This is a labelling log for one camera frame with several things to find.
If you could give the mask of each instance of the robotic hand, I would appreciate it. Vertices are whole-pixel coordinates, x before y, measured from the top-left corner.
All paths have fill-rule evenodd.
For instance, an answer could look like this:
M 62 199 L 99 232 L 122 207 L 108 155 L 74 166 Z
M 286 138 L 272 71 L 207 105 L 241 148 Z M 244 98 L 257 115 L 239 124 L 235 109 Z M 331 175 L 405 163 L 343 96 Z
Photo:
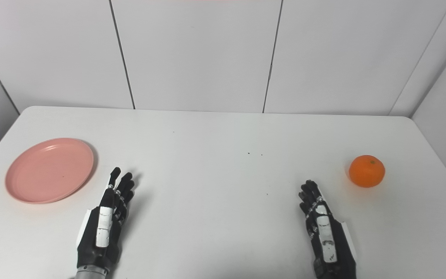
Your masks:
M 127 218 L 127 206 L 133 198 L 132 174 L 126 173 L 115 189 L 120 175 L 116 167 L 99 206 L 88 210 L 77 239 L 77 274 L 75 279 L 105 279 L 118 262 L 118 239 Z
M 316 259 L 313 263 L 318 279 L 355 279 L 355 260 L 338 222 L 312 180 L 301 186 L 301 210 L 306 214 L 306 228 Z

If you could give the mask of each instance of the tabletop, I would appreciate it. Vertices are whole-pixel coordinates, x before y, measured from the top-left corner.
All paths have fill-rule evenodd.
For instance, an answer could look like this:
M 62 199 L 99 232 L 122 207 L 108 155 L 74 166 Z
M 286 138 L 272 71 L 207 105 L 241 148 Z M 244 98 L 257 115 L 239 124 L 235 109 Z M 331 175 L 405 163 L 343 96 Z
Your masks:
M 50 138 L 88 143 L 96 166 L 76 193 L 11 198 L 10 164 Z M 376 187 L 346 170 L 370 154 Z M 446 168 L 403 117 L 30 107 L 0 142 L 0 278 L 68 279 L 85 211 L 119 166 L 137 184 L 114 279 L 313 279 L 300 185 L 319 185 L 346 221 L 360 279 L 446 278 Z

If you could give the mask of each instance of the robot finger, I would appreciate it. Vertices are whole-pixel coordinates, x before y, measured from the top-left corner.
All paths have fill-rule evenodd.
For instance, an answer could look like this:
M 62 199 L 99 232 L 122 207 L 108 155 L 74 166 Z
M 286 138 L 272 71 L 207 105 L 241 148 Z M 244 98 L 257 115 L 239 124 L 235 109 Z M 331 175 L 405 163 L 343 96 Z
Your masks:
M 120 176 L 120 173 L 122 172 L 122 170 L 120 170 L 119 167 L 116 167 L 110 175 L 110 182 L 108 183 L 108 186 L 111 188 L 115 187 L 115 184 L 117 183 L 117 178 Z
M 96 230 L 96 246 L 108 247 L 110 230 L 113 222 L 113 208 L 115 207 L 115 191 L 108 188 L 104 191 L 103 198 L 99 204 L 98 226 Z
M 311 193 L 315 200 L 318 200 L 320 197 L 322 198 L 321 191 L 319 191 L 319 188 L 314 181 L 308 180 L 306 181 L 306 185 L 311 190 Z
M 317 232 L 316 219 L 314 218 L 306 219 L 306 229 L 309 237 L 313 238 L 315 233 Z
M 308 208 L 311 208 L 316 202 L 316 198 L 314 197 L 313 192 L 308 187 L 308 184 L 301 186 L 302 192 L 299 194 L 299 197 L 308 205 Z
M 132 177 L 133 177 L 132 173 L 128 172 L 122 177 L 122 180 L 120 180 L 120 183 L 118 183 L 117 193 L 120 196 L 124 192 L 127 184 L 132 180 Z
M 124 215 L 126 214 L 126 205 L 124 202 L 120 202 L 119 205 L 117 206 L 116 210 L 115 210 L 115 218 L 117 220 L 121 219 L 122 217 L 124 217 Z
M 132 198 L 133 198 L 133 191 L 130 190 L 130 191 L 127 192 L 127 194 L 125 195 L 125 199 L 124 199 L 125 204 L 128 205 L 129 202 L 132 200 Z
M 132 188 L 135 185 L 135 183 L 133 182 L 133 180 L 129 180 L 126 184 L 124 189 L 122 190 L 122 198 L 125 200 L 127 195 L 132 192 Z
M 304 214 L 308 214 L 310 207 L 306 204 L 306 202 L 300 203 L 299 207 L 301 208 L 302 212 L 304 212 Z

